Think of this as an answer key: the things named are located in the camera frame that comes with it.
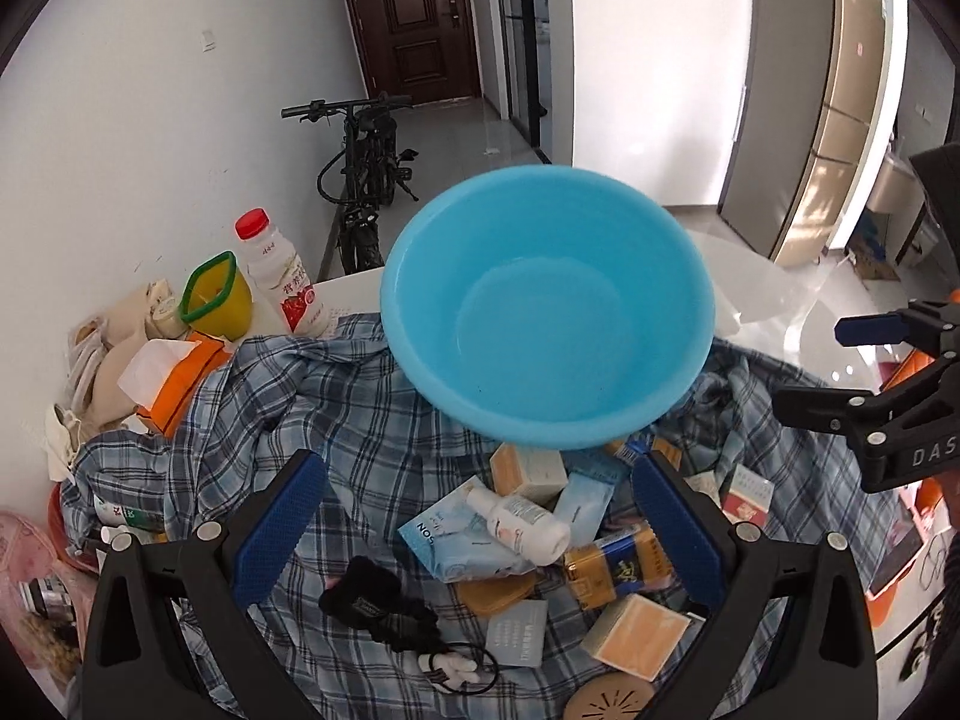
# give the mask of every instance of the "cardboard box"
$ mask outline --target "cardboard box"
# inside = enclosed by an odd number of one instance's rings
[[[774,484],[747,466],[733,466],[720,488],[723,513],[730,522],[752,522],[762,528],[774,499]]]
[[[545,635],[546,601],[520,601],[491,618],[487,651],[501,666],[539,668]]]
[[[566,468],[555,449],[503,443],[490,459],[497,495],[522,495],[541,506],[566,487]]]
[[[602,664],[652,682],[689,624],[682,614],[628,595],[603,610],[581,646]]]

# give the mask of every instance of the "red bottle cap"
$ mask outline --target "red bottle cap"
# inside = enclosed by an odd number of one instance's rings
[[[248,241],[262,233],[270,225],[270,217],[262,208],[254,208],[243,214],[234,224],[240,240]]]

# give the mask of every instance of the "black cable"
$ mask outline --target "black cable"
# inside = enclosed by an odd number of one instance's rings
[[[926,618],[930,617],[930,613],[933,611],[933,608],[936,607],[936,605],[939,604],[942,600],[944,600],[944,594],[946,594],[946,592],[947,592],[947,589],[944,587],[944,589],[942,589],[937,594],[937,597],[930,602],[930,605],[927,608],[925,608],[919,615],[917,615],[917,618],[912,623],[910,623],[906,628],[904,628],[904,630],[900,631],[889,644],[887,644],[883,649],[881,649],[877,653],[877,660],[879,661],[881,658],[883,658],[883,656],[888,654],[894,647],[896,647],[896,645],[900,644],[906,637],[908,637],[911,634],[911,632],[915,631],[916,627],[920,623],[925,621]]]
[[[469,650],[470,654],[472,655],[476,653],[480,653],[481,656],[483,655],[487,656],[487,658],[490,660],[491,669],[493,669],[493,678],[490,680],[489,685],[484,685],[483,688],[479,688],[478,690],[462,690],[459,688],[447,688],[445,685],[443,686],[444,690],[448,690],[448,692],[454,693],[455,695],[458,695],[458,696],[479,696],[483,693],[486,693],[488,690],[490,690],[493,687],[493,685],[496,685],[496,681],[500,678],[500,664],[496,662],[496,658],[493,656],[493,654],[491,654],[490,650],[488,650],[486,647],[481,647],[480,645],[473,644],[472,642],[469,642],[469,641],[452,641],[448,643],[448,645],[446,646],[450,648],[450,651],[453,651],[454,647],[463,647],[464,649]],[[433,659],[438,654],[439,653],[434,653],[433,655],[431,655],[429,662],[427,663],[431,671],[433,670],[433,667],[434,667]],[[477,668],[479,668],[482,665],[483,665],[483,658],[481,657],[477,664]]]
[[[323,199],[327,200],[328,202],[332,202],[334,205],[349,205],[351,203],[356,202],[356,200],[344,201],[344,200],[336,199],[336,197],[330,196],[330,194],[327,194],[323,190],[323,177],[326,175],[326,172],[330,170],[330,167],[333,167],[334,163],[337,162],[337,160],[339,160],[346,153],[347,153],[347,147],[344,146],[341,149],[339,154],[337,154],[333,159],[331,159],[329,162],[326,163],[326,165],[323,166],[323,170],[321,170],[320,174],[317,176],[317,191],[320,193],[321,196],[323,196]]]

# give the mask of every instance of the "refrigerator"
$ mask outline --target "refrigerator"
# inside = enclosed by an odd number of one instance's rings
[[[884,30],[883,0],[754,0],[720,215],[778,265],[827,245],[880,96]]]

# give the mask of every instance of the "plaid shirt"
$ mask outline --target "plaid shirt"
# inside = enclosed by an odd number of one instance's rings
[[[716,341],[685,400],[655,432],[683,448],[686,472],[723,473],[739,461],[772,480],[768,535],[819,541],[826,530],[840,531],[866,581],[880,561],[894,496],[861,493],[856,463],[841,440],[782,428],[770,410],[767,388],[774,382],[818,383],[790,365]],[[76,484],[64,483],[61,504],[75,544],[97,524],[94,493],[162,512],[167,535],[186,538],[200,523],[228,517],[297,449],[310,447],[329,461],[328,492],[269,600],[248,613],[320,715],[559,718],[573,692],[608,669],[579,646],[597,612],[580,610],[558,569],[542,572],[536,586],[549,618],[541,668],[503,669],[480,696],[438,693],[413,654],[390,652],[321,613],[317,603],[326,579],[343,574],[354,555],[367,555],[438,613],[445,640],[483,643],[486,623],[458,603],[451,586],[430,577],[397,528],[473,474],[489,481],[496,444],[431,407],[390,354],[379,317],[360,314],[341,319],[329,341],[247,341],[197,389],[173,440],[118,431],[86,445]],[[635,507],[625,484],[608,517],[629,512]],[[673,595],[664,600],[675,601]],[[718,711],[745,700],[778,614],[764,618]],[[181,627],[213,699],[238,712],[189,608]]]

